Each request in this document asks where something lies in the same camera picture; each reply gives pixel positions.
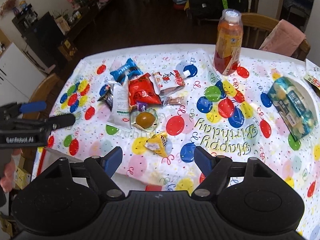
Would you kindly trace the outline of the person's left hand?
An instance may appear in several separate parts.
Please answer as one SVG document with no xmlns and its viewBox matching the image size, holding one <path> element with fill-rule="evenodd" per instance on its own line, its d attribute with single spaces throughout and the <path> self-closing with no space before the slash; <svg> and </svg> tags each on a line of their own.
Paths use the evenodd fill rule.
<svg viewBox="0 0 320 240">
<path fill-rule="evenodd" d="M 13 156 L 20 155 L 21 149 L 14 149 L 11 155 L 10 162 L 7 163 L 3 170 L 3 177 L 1 178 L 1 187 L 4 193 L 10 192 L 13 188 L 14 172 L 15 172 L 15 162 Z"/>
</svg>

